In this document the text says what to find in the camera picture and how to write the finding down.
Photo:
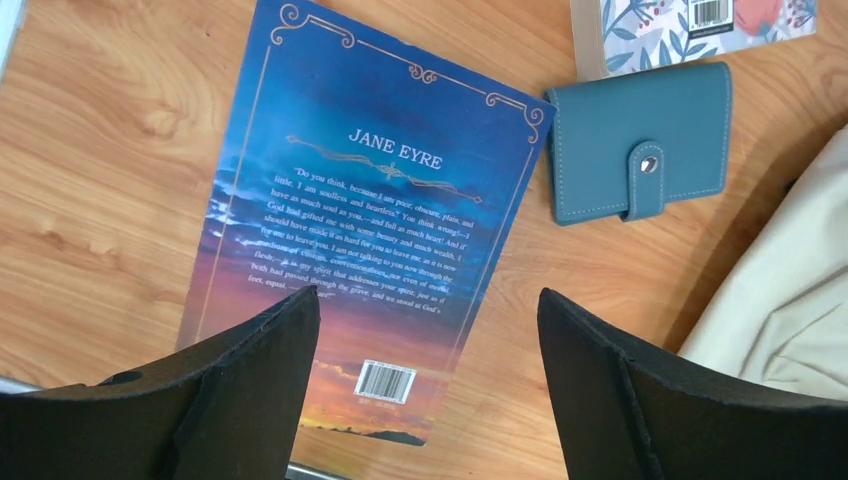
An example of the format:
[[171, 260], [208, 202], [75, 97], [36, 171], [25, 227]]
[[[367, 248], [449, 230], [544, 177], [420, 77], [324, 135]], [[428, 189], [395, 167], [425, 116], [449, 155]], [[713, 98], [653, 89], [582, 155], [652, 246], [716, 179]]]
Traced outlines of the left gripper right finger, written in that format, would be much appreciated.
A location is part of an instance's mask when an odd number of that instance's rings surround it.
[[544, 372], [572, 479], [843, 479], [847, 405], [697, 365], [540, 293]]

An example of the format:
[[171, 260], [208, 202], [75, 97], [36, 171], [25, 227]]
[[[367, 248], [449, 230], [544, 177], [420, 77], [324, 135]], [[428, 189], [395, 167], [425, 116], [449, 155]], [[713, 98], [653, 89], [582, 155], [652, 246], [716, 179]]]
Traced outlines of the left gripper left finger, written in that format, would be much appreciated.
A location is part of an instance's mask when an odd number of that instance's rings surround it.
[[315, 287], [172, 355], [1, 398], [5, 479], [282, 479], [320, 329]]

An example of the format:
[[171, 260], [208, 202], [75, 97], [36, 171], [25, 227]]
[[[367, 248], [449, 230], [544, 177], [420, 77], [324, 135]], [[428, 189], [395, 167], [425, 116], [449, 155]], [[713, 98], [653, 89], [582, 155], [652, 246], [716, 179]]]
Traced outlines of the beige canvas backpack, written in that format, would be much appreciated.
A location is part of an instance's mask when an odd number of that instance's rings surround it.
[[748, 382], [846, 400], [845, 129], [790, 188], [679, 353]]

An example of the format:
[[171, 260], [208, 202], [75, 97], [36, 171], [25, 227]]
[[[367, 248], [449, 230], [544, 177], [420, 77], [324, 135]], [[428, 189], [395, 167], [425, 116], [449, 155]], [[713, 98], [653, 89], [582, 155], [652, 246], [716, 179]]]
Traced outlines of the blue leather wallet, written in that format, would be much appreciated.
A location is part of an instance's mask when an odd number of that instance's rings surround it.
[[553, 215], [569, 226], [658, 216], [724, 190], [733, 83], [724, 62], [664, 67], [547, 91]]

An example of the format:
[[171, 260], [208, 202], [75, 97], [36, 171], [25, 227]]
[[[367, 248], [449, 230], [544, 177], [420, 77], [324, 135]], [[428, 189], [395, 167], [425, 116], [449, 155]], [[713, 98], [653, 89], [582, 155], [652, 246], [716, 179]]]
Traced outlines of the blue Jane Eyre book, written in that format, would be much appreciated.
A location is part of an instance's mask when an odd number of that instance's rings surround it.
[[313, 285], [301, 425], [424, 445], [555, 116], [316, 2], [258, 2], [178, 347]]

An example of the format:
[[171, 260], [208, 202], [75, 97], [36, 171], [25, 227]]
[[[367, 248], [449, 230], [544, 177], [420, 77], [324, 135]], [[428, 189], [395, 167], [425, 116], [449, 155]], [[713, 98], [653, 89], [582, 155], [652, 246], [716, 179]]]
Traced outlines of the floral cover book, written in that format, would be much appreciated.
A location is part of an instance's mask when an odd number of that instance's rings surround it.
[[584, 0], [570, 13], [578, 79], [594, 81], [812, 35], [807, 0]]

